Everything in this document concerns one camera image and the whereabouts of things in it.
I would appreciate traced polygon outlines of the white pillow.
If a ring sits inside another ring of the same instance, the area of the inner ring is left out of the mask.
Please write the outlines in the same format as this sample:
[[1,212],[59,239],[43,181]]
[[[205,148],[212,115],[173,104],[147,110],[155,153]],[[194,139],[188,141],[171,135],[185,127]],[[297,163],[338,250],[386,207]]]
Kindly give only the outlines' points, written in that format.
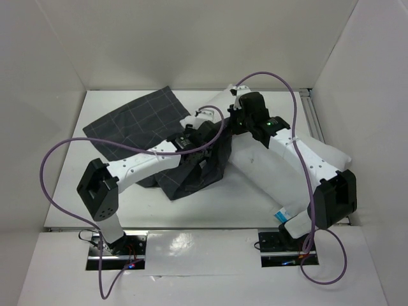
[[[310,196],[293,142],[290,140],[285,146],[284,136],[290,137],[291,132],[280,131],[277,140],[270,140],[269,148],[249,133],[234,136],[228,161],[282,206],[277,216],[284,214],[290,219],[307,209]],[[303,158],[313,158],[306,162],[313,191],[319,179],[330,179],[337,170],[344,171],[351,165],[351,158],[335,147],[303,134],[297,137]]]

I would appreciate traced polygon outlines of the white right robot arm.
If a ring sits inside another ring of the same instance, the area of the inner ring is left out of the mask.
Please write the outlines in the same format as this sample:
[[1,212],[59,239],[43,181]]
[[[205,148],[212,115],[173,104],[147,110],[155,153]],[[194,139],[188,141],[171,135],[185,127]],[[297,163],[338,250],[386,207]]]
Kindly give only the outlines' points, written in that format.
[[272,117],[259,92],[231,90],[230,163],[281,208],[278,242],[294,249],[312,230],[326,230],[357,209],[356,177],[314,152],[281,117]]

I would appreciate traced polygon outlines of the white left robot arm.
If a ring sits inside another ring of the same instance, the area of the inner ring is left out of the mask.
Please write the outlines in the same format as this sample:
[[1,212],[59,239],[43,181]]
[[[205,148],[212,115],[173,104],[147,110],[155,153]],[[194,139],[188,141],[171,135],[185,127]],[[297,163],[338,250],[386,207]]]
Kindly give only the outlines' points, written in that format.
[[103,247],[111,254],[121,253],[130,242],[117,216],[119,194],[132,184],[162,175],[177,189],[191,175],[201,171],[200,163],[213,153],[223,124],[203,122],[187,125],[181,133],[169,136],[144,153],[105,164],[92,160],[77,187],[77,192],[100,230]]

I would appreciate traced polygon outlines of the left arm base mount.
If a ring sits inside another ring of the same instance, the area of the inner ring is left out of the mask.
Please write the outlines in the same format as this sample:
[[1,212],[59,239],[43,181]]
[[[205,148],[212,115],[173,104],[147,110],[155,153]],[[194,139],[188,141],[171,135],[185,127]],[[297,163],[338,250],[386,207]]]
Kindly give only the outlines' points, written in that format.
[[[119,251],[114,251],[103,243],[102,270],[121,270],[124,266],[128,270],[144,270],[145,254],[147,247],[146,231],[126,231],[127,242],[120,247]],[[99,233],[96,230],[83,229],[78,233],[79,240],[86,242],[89,246],[87,271],[97,271],[99,268]]]

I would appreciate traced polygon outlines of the dark grey checked pillowcase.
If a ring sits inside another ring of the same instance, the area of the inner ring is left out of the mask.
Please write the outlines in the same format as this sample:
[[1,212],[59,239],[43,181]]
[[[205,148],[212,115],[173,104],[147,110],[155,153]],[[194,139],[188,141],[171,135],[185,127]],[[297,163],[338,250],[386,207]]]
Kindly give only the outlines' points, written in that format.
[[[83,128],[88,138],[99,138],[147,150],[183,131],[180,121],[189,112],[169,87],[135,99]],[[169,200],[189,196],[220,181],[231,154],[231,134],[223,131],[209,156],[182,164],[138,182],[144,188],[159,187]]]

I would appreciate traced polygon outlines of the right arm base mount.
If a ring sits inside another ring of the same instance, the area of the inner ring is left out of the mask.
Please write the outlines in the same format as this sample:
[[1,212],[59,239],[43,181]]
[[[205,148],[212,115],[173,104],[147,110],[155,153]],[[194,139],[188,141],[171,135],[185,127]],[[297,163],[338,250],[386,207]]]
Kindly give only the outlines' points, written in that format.
[[258,241],[254,243],[254,248],[260,252],[261,266],[284,267],[300,266],[304,260],[304,265],[318,265],[319,260],[316,247],[313,246],[309,253],[302,251],[303,243],[307,236],[283,242],[276,231],[264,231],[258,233]]

